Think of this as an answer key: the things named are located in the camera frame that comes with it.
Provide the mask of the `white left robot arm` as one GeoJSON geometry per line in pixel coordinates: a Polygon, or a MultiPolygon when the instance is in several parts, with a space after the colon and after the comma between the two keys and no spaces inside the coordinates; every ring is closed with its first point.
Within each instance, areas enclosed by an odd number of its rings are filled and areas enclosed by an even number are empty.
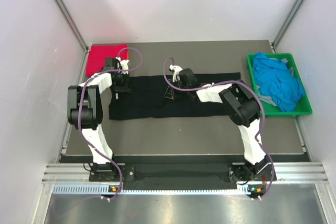
{"type": "Polygon", "coordinates": [[[107,58],[102,69],[87,81],[68,88],[68,122],[87,142],[93,157],[91,181],[112,181],[120,178],[113,151],[107,144],[103,129],[101,94],[110,89],[116,95],[130,92],[129,60],[107,58]]]}

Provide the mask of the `black t-shirt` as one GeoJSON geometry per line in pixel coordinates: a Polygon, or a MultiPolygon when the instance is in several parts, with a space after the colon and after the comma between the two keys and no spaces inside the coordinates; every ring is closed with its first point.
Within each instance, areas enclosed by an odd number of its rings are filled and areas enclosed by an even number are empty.
{"type": "Polygon", "coordinates": [[[194,101],[186,92],[181,93],[175,100],[166,98],[164,94],[168,85],[161,75],[131,77],[130,86],[130,93],[112,92],[109,104],[110,120],[228,115],[223,105],[194,101]]]}

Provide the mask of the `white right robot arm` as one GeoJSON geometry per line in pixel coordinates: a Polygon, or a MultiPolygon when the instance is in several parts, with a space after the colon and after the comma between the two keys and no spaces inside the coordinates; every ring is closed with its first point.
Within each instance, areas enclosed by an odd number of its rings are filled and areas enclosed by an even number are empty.
{"type": "Polygon", "coordinates": [[[244,146],[245,163],[232,166],[230,179],[239,185],[253,180],[267,181],[267,154],[261,147],[260,102],[241,80],[227,84],[200,83],[190,68],[170,65],[171,79],[166,79],[172,99],[182,94],[200,103],[221,104],[231,121],[238,126],[244,146]]]}

